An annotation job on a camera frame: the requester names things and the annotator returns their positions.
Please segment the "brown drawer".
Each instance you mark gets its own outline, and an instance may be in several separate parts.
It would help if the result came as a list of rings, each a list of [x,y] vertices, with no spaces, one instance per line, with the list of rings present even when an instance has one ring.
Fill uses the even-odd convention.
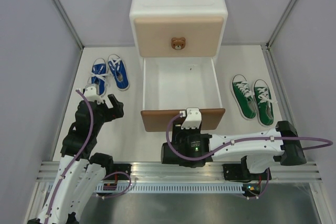
[[[217,129],[222,105],[214,61],[209,57],[145,58],[141,116],[147,132],[164,132],[170,119],[198,108],[202,130]]]

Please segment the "green sneaker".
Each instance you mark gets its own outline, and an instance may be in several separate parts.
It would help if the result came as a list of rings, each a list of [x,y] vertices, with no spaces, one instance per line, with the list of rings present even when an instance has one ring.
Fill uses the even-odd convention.
[[[242,74],[236,74],[230,87],[242,117],[246,120],[254,119],[257,115],[257,108],[254,94],[246,78]]]
[[[277,101],[272,99],[270,88],[262,79],[255,81],[253,91],[257,103],[259,123],[263,126],[271,126],[274,123],[273,104]]]

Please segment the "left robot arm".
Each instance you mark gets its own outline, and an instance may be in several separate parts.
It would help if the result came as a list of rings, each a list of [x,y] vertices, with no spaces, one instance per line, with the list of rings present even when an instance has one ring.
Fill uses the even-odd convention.
[[[113,94],[112,104],[91,91],[80,92],[82,101],[75,121],[62,142],[57,176],[38,216],[28,223],[79,223],[83,210],[97,184],[114,176],[113,158],[103,153],[91,154],[102,126],[124,116],[123,103]]]

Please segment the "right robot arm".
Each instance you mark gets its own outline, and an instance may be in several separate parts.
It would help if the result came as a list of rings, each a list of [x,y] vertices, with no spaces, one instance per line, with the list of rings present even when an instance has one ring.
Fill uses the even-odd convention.
[[[183,167],[203,167],[226,157],[239,158],[238,164],[226,165],[224,178],[232,182],[250,182],[270,178],[267,169],[278,162],[282,166],[299,166],[307,160],[297,130],[288,121],[275,128],[251,135],[217,135],[200,129],[183,129],[173,124],[161,148],[161,163]]]

